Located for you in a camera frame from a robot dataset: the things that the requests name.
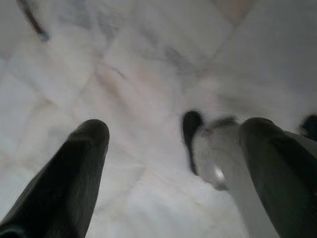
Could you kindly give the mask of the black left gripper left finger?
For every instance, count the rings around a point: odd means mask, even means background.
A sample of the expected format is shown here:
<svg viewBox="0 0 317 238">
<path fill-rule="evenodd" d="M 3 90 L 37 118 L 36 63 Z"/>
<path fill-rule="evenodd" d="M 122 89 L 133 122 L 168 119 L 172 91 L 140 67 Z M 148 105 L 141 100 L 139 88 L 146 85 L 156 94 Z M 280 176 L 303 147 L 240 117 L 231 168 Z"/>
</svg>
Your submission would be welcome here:
<svg viewBox="0 0 317 238">
<path fill-rule="evenodd" d="M 3 238 L 83 238 L 99 194 L 108 126 L 80 124 L 32 178 L 0 224 Z"/>
</svg>

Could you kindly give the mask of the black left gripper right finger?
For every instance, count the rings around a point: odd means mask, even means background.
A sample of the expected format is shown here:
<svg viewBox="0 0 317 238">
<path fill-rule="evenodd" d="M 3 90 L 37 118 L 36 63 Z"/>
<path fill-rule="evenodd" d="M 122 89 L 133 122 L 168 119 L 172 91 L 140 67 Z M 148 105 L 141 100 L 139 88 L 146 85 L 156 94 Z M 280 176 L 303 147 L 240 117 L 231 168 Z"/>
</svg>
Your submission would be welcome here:
<svg viewBox="0 0 317 238">
<path fill-rule="evenodd" d="M 317 143 L 252 118 L 239 144 L 258 197 L 281 238 L 317 236 Z"/>
</svg>

